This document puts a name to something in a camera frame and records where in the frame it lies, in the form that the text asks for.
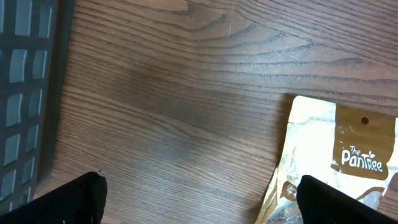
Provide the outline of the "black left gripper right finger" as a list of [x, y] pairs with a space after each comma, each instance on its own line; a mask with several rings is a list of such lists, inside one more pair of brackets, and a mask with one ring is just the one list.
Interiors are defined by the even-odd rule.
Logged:
[[304, 224], [397, 224], [310, 175], [304, 175], [297, 187], [297, 203]]

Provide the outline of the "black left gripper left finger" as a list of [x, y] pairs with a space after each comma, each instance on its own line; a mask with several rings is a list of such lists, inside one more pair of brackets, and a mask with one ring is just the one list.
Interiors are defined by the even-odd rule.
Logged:
[[1, 224], [100, 224], [108, 193], [106, 178], [84, 175], [1, 215]]

